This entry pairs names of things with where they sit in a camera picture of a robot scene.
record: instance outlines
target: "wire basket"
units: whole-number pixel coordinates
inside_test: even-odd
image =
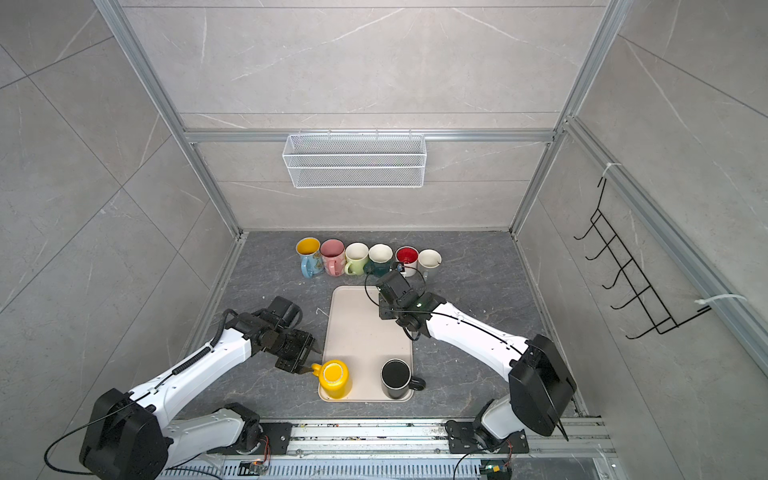
[[[296,188],[421,187],[421,134],[294,134],[283,149]]]

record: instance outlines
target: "black hook rack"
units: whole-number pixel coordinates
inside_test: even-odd
[[[613,257],[614,261],[616,262],[616,265],[618,265],[619,271],[616,272],[616,277],[614,278],[614,281],[613,281],[613,283],[610,286],[602,285],[602,287],[605,288],[606,290],[612,289],[614,286],[616,286],[616,282],[619,280],[619,276],[624,274],[624,278],[627,280],[627,283],[629,283],[629,286],[632,289],[632,293],[634,293],[632,298],[630,298],[626,303],[624,303],[624,305],[622,305],[622,306],[613,306],[613,305],[611,305],[611,308],[614,309],[614,310],[621,310],[624,307],[626,307],[627,305],[629,305],[630,303],[632,303],[635,300],[637,300],[638,302],[640,302],[640,305],[642,305],[642,307],[643,307],[643,311],[645,312],[646,315],[648,315],[648,319],[653,324],[653,326],[650,329],[645,330],[644,332],[640,333],[639,335],[636,335],[636,336],[625,335],[625,336],[628,339],[630,339],[630,340],[639,339],[643,335],[646,335],[647,333],[650,333],[653,330],[656,330],[656,332],[659,335],[664,335],[665,333],[669,332],[670,330],[673,330],[673,329],[676,329],[676,328],[678,328],[678,327],[680,327],[682,325],[685,325],[686,323],[690,322],[691,320],[695,319],[696,317],[701,316],[701,315],[709,312],[710,310],[712,310],[712,308],[710,306],[706,305],[706,306],[703,306],[700,309],[698,309],[693,316],[691,316],[688,319],[683,320],[682,322],[678,322],[677,320],[674,319],[674,317],[672,316],[672,313],[670,313],[669,309],[667,308],[667,305],[664,303],[664,301],[661,299],[659,294],[656,292],[656,289],[650,283],[650,280],[645,275],[645,272],[643,271],[641,266],[634,259],[634,256],[632,255],[632,252],[629,251],[627,246],[624,244],[624,241],[621,239],[621,237],[619,237],[618,233],[616,233],[616,230],[614,230],[613,226],[611,225],[611,222],[608,221],[606,216],[603,215],[602,210],[600,210],[600,205],[601,205],[601,202],[603,201],[603,193],[605,193],[605,183],[606,182],[605,182],[605,178],[604,177],[601,178],[600,181],[598,182],[598,188],[602,187],[602,189],[600,190],[600,198],[598,199],[598,206],[597,206],[597,208],[594,209],[594,213],[589,217],[589,220],[590,220],[589,228],[584,233],[584,235],[582,235],[581,237],[574,237],[574,238],[576,240],[583,240],[592,230],[594,230],[595,232],[598,233],[598,235],[600,236],[600,239],[603,240],[603,243],[604,243],[603,248],[594,257],[590,258],[590,257],[586,257],[585,256],[584,258],[586,258],[587,260],[590,260],[590,261],[596,260],[600,255],[603,254],[604,251],[607,250],[611,254],[611,256]],[[604,236],[603,233],[597,228],[597,222],[600,219],[603,219],[605,221],[605,223],[608,225],[608,228],[611,229],[611,238],[609,240],[605,240],[606,236]],[[621,247],[623,247],[624,250],[627,252],[627,255],[629,256],[629,260],[627,262],[622,263],[622,262],[619,261],[618,257],[616,256],[616,253],[611,248],[611,244],[614,243],[614,241],[617,241],[621,245]],[[634,265],[634,267],[637,268],[637,271],[640,272],[640,274],[643,276],[643,279],[644,279],[644,281],[646,283],[646,286],[644,288],[642,288],[641,290],[638,290],[638,287],[635,286],[632,283],[632,280],[627,275],[626,269],[629,266],[632,266],[632,265]],[[662,308],[664,308],[664,312],[666,314],[666,317],[663,320],[661,320],[660,322],[658,322],[658,323],[654,321],[653,316],[648,311],[646,303],[643,301],[643,298],[641,297],[641,295],[643,293],[646,293],[648,290],[650,290],[650,292],[656,296],[656,299],[658,300],[658,302],[662,306]]]

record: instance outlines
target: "light green mug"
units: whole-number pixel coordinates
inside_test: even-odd
[[[346,265],[344,273],[347,275],[362,275],[364,267],[368,263],[368,246],[364,243],[353,243],[346,248]]]

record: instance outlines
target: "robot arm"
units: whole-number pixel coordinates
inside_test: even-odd
[[[464,350],[507,379],[510,366],[528,348],[526,338],[485,325],[452,303],[441,303],[426,323],[429,336]]]
[[[234,318],[225,323],[228,315]],[[197,394],[234,366],[258,352],[277,357],[275,367],[291,373],[305,366],[314,338],[292,328],[301,309],[280,296],[266,309],[222,316],[216,336],[205,346],[130,392],[112,389],[94,404],[80,452],[80,463],[104,480],[150,480],[166,467],[200,452],[231,446],[254,449],[259,416],[239,404],[197,419],[173,422]]]
[[[393,270],[376,283],[379,302],[389,308],[403,329],[457,346],[509,382],[509,396],[490,402],[475,420],[475,433],[486,446],[528,428],[551,435],[576,393],[576,382],[565,361],[545,336],[514,336],[463,313],[439,295],[419,295]]]

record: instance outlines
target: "zip tie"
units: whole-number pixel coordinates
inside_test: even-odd
[[[722,295],[715,295],[715,296],[711,296],[710,298],[694,300],[694,302],[698,303],[699,305],[706,305],[709,302],[712,302],[714,300],[720,300],[722,298],[737,298],[739,300],[746,301],[746,297],[743,295],[736,295],[735,293],[723,293]]]
[[[603,177],[605,177],[605,174],[608,173],[608,169],[613,167],[614,165],[621,165],[621,164],[612,164],[611,162],[608,162],[605,164],[605,170],[603,170]]]

